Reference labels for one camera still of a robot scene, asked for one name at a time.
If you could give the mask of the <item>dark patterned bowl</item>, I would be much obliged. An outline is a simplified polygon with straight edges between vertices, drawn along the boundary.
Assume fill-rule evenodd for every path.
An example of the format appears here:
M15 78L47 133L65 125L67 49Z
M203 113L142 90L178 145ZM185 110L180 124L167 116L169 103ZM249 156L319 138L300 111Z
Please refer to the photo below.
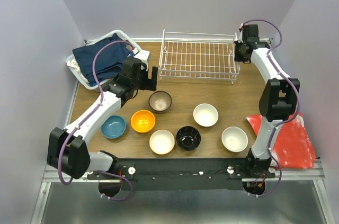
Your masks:
M156 91L148 99L150 108L157 112L166 112L172 105L172 97L166 91Z

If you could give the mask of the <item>orange bowl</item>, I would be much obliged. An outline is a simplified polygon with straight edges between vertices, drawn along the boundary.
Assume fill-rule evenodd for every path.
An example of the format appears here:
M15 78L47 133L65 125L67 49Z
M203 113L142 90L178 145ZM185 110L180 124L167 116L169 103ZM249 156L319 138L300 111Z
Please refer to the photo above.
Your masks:
M139 110L135 112L130 120L134 131L138 133L149 132L155 126L156 119L152 112L148 110Z

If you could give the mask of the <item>white wire dish rack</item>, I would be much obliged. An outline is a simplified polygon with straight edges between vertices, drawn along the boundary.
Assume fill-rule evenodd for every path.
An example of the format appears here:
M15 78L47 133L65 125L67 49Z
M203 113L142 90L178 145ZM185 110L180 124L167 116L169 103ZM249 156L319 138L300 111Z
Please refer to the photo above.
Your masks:
M237 34L163 31L159 55L161 78L217 79L236 81L240 64L235 62Z

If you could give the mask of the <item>red floral bowl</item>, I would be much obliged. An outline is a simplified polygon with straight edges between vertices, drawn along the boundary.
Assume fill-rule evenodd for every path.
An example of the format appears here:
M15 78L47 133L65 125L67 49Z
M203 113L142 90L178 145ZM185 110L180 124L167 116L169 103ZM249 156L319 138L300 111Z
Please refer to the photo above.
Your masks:
M167 130L157 130L150 136L149 146L153 153L166 155L173 150L175 138L173 134Z

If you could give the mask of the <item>white ribbed bowl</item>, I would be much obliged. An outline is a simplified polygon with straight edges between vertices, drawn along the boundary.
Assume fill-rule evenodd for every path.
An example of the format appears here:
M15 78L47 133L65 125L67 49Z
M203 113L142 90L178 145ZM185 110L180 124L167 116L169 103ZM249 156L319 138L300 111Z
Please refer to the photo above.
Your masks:
M198 125L211 127L217 123L219 113L213 105L202 103L197 105L193 110L193 118Z

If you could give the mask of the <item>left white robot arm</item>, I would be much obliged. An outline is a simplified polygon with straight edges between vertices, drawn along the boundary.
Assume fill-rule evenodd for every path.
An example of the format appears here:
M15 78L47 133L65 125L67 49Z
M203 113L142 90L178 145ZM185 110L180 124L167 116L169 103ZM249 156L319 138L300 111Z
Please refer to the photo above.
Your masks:
M102 151L91 153L88 145L101 125L137 91L156 90L158 69L153 67L152 73L148 73L149 56L148 51L140 51L128 57L122 71L105 88L99 88L98 99L78 119L63 129L51 131L47 163L57 169L62 183L66 184L64 174L79 179L87 171L99 171L106 179L116 176L118 167L113 156Z

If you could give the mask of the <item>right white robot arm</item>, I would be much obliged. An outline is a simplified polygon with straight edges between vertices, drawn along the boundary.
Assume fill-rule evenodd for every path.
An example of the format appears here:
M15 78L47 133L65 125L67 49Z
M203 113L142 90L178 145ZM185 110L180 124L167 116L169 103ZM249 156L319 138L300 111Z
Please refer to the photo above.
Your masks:
M269 172L275 160L272 150L280 129L299 113L300 81L291 78L278 65L272 56L273 47L260 40L258 25L244 23L239 31L240 38L234 42L234 60L253 63L265 81L258 104L262 120L257 138L244 162L236 167L244 177L256 178Z

